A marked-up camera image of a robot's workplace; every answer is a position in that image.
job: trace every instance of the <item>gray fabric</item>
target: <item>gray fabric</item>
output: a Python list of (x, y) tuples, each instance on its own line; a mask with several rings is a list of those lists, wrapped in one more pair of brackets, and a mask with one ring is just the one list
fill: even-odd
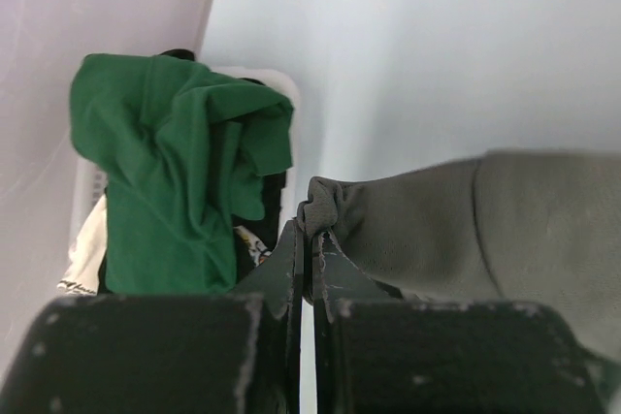
[(621, 157), (495, 152), (390, 178), (313, 178), (308, 238), (407, 293), (531, 300), (621, 362)]

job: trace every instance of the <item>green fabric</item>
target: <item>green fabric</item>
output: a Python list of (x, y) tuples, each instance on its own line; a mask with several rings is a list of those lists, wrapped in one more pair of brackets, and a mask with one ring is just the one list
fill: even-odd
[(262, 176), (291, 166), (292, 113), (269, 87), (200, 63), (87, 56), (71, 89), (71, 138), (109, 175), (108, 287), (229, 290), (231, 216), (264, 216)]

